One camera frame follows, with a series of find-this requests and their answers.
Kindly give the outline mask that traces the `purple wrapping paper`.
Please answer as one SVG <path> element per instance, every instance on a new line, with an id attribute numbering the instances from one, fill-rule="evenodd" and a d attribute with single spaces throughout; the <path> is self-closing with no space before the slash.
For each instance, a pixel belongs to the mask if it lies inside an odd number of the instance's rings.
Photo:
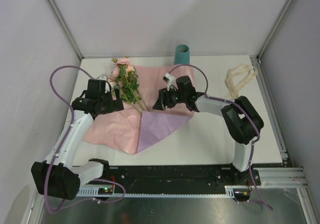
<path id="1" fill-rule="evenodd" d="M 84 141 L 96 145 L 136 154 L 169 136 L 194 115 L 185 104 L 177 104 L 165 111 L 154 110 L 159 90 L 166 88 L 163 80 L 166 73 L 174 77 L 187 75 L 194 80 L 191 67 L 182 66 L 177 69 L 173 65 L 162 67 L 136 67 L 139 92 L 147 111 L 139 113 L 130 104 L 124 105 L 124 110 L 110 114 L 99 115 L 87 130 Z"/>

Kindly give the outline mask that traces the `pink flower bouquet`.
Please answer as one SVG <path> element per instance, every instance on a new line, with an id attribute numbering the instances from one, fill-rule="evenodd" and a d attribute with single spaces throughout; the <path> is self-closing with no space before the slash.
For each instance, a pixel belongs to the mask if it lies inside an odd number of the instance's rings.
<path id="1" fill-rule="evenodd" d="M 139 90 L 139 76 L 133 63 L 127 56 L 119 59 L 113 57 L 111 60 L 114 68 L 108 80 L 113 83 L 113 89 L 120 89 L 122 100 L 139 113 L 149 111 Z"/>

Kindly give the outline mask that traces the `beige ribbon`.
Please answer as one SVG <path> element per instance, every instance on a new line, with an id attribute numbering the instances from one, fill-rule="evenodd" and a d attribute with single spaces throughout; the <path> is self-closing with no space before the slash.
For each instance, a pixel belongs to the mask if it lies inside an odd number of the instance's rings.
<path id="1" fill-rule="evenodd" d="M 252 65 L 240 64 L 230 68 L 224 80 L 227 88 L 226 98 L 238 98 L 239 92 L 258 75 L 258 69 Z"/>

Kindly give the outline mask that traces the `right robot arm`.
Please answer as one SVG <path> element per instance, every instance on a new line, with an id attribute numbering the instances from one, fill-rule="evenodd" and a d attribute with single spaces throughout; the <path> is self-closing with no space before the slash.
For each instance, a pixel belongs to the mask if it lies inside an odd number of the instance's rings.
<path id="1" fill-rule="evenodd" d="M 166 110 L 183 103 L 191 112 L 205 112 L 223 117 L 228 132 L 235 141 L 234 158 L 230 178 L 242 185 L 248 180 L 247 169 L 250 168 L 253 145 L 260 138 L 264 122 L 253 105 L 245 96 L 235 100 L 208 96 L 197 92 L 188 76 L 175 78 L 166 74 L 163 80 L 167 87 L 158 91 L 158 98 L 153 105 L 154 110 Z"/>

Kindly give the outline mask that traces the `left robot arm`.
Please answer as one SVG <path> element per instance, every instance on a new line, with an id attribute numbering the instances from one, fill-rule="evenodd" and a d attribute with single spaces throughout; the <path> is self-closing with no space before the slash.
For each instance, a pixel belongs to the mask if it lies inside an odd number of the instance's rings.
<path id="1" fill-rule="evenodd" d="M 122 111 L 120 91 L 112 94 L 105 80 L 89 79 L 87 88 L 70 105 L 71 119 L 65 126 L 54 148 L 42 162 L 34 162 L 31 174 L 39 194 L 73 200 L 81 186 L 96 180 L 105 184 L 110 180 L 109 163 L 92 158 L 81 166 L 74 159 L 84 136 L 95 118 Z"/>

